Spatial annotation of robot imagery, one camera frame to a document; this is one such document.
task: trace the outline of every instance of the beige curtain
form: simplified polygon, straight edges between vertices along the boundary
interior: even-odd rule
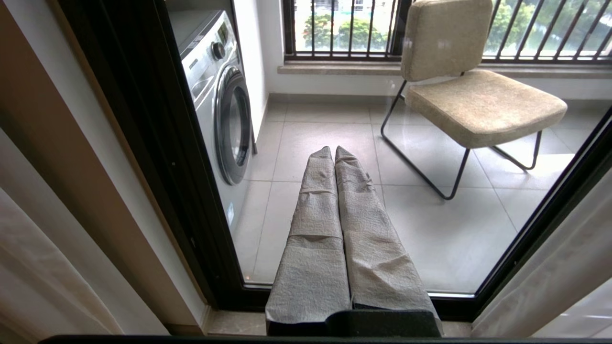
[[[612,277],[612,170],[472,324],[474,337],[529,337]]]
[[[0,322],[23,338],[167,334],[0,130]]]

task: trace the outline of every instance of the chair seat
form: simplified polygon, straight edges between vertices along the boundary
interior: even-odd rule
[[[465,148],[490,147],[539,132],[561,120],[561,99],[488,70],[412,86],[406,104]]]

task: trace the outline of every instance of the washing machine door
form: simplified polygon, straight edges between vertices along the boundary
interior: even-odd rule
[[[247,84],[236,66],[219,79],[215,111],[215,144],[223,179],[236,185],[244,178],[251,147],[251,110]]]

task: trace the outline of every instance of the beige upholstered chair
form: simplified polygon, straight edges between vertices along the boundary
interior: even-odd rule
[[[561,120],[567,105],[559,98],[487,70],[472,70],[481,60],[491,20],[491,0],[420,0],[408,12],[401,72],[405,79],[381,126],[382,137],[445,200],[452,199],[472,148],[491,147],[523,170],[536,165],[542,130]],[[448,75],[460,77],[436,84],[407,81]],[[398,98],[429,119],[465,154],[451,194],[445,196],[384,134]],[[496,144],[536,133],[530,167]]]

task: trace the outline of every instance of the washing machine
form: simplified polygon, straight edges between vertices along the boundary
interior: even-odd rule
[[[225,11],[169,12],[225,217],[236,231],[253,152],[247,85]]]

